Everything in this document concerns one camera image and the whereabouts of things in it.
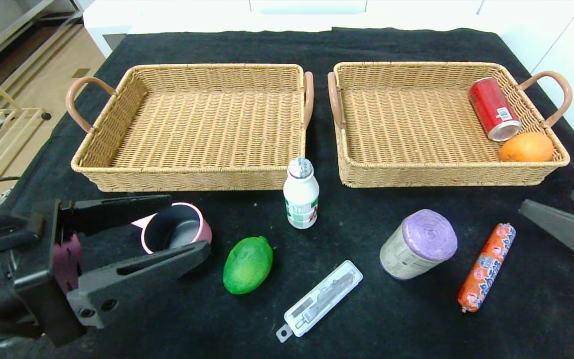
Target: bottle label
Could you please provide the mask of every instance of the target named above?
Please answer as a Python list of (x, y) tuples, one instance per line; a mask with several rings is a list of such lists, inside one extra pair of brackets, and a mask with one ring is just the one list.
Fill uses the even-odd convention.
[(296, 204), (285, 199), (285, 206), (287, 206), (287, 218), (296, 226), (308, 225), (318, 216), (318, 197), (307, 204)]

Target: plastic bottle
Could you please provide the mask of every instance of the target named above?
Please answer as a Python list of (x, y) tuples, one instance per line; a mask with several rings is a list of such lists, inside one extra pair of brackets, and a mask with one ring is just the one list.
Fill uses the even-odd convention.
[(307, 229), (318, 217), (320, 188), (314, 177), (314, 167), (304, 157), (296, 157), (287, 166), (287, 180), (283, 186), (287, 220), (298, 229)]

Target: orange sausage package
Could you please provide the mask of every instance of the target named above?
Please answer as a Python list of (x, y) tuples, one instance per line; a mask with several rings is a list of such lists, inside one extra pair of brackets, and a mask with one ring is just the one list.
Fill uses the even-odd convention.
[(457, 296), (462, 312), (477, 312), (480, 309), (513, 244), (515, 234), (515, 228), (509, 223), (500, 223), (493, 229)]

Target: robotic arm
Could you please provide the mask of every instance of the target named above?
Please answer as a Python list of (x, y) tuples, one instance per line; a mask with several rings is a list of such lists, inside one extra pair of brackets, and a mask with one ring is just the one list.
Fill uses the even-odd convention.
[(169, 195), (61, 202), (30, 218), (0, 215), (0, 348), (46, 334), (57, 346), (104, 328), (150, 288), (205, 261), (207, 241), (82, 273), (79, 238), (128, 224), (171, 204)]

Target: can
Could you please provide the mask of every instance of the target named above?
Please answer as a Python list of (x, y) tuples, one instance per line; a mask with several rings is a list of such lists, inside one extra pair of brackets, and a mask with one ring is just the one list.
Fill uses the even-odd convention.
[(513, 244), (515, 234), (517, 232), (510, 223), (500, 223), (493, 229), (457, 295), (462, 312), (477, 312), (480, 309)]
[(403, 220), (380, 248), (382, 268), (396, 279), (411, 279), (451, 258), (457, 237), (441, 214), (421, 209)]
[(477, 80), (469, 89), (469, 101), (490, 140), (506, 141), (522, 128), (496, 79)]

